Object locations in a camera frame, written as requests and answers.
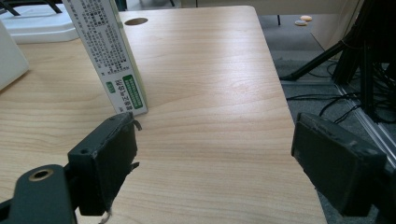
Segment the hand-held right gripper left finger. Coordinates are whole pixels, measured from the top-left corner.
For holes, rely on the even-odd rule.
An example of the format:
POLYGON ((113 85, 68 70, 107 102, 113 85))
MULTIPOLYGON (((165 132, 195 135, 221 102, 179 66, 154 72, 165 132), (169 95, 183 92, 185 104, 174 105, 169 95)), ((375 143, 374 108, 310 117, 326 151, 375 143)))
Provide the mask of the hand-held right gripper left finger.
POLYGON ((68 152, 67 180, 72 204, 83 216, 108 212, 127 175, 138 166, 131 112, 106 119, 68 152))

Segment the black tripod stand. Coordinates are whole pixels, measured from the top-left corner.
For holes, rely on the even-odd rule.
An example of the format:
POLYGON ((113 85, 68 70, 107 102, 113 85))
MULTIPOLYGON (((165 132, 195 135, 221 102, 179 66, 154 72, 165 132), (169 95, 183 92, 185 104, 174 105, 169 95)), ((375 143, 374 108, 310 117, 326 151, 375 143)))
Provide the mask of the black tripod stand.
POLYGON ((363 0, 360 13, 350 31, 335 45, 281 80, 294 81, 341 53, 332 80, 348 83, 361 71, 361 105, 371 117, 375 114, 374 77, 379 65, 388 67, 383 77, 396 84, 396 0, 363 0))

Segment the white plastic tray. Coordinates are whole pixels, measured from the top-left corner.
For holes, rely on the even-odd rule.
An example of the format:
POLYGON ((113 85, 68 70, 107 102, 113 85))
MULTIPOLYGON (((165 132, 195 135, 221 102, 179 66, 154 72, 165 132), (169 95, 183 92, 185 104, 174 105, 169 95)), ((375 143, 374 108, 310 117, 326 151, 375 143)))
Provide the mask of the white plastic tray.
POLYGON ((78 39, 76 28, 63 4, 57 13, 48 5, 16 7, 19 16, 10 12, 0 15, 0 21, 18 44, 53 43, 78 39))

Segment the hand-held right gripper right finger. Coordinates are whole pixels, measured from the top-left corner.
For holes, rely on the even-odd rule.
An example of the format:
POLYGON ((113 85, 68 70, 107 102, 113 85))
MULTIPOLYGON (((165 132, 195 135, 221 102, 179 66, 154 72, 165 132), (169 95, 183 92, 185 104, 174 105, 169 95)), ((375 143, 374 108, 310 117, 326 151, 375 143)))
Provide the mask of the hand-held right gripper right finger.
POLYGON ((356 134, 314 114, 297 116, 291 156, 341 215, 363 217, 387 156, 356 134))

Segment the aluminium frame rail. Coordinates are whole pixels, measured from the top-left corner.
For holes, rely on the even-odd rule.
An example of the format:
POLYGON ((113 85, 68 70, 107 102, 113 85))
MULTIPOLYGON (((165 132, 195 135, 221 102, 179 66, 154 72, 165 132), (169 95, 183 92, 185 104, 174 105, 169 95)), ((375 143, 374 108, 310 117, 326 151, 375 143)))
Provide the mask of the aluminium frame rail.
POLYGON ((358 94, 348 92, 343 86, 334 85, 338 93, 343 96, 348 106, 348 111, 337 121, 342 122, 349 115, 354 115, 359 124, 368 133, 375 145, 385 152, 388 156, 389 163, 396 168, 396 138, 381 122, 374 122, 362 109, 358 100, 358 94))

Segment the white and green medicine box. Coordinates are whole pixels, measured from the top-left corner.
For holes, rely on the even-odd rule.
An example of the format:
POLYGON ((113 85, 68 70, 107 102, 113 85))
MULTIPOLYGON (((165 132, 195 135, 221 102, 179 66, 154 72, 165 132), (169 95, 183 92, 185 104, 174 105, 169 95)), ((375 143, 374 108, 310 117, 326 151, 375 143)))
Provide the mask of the white and green medicine box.
POLYGON ((63 0, 115 111, 149 112, 115 0, 63 0))

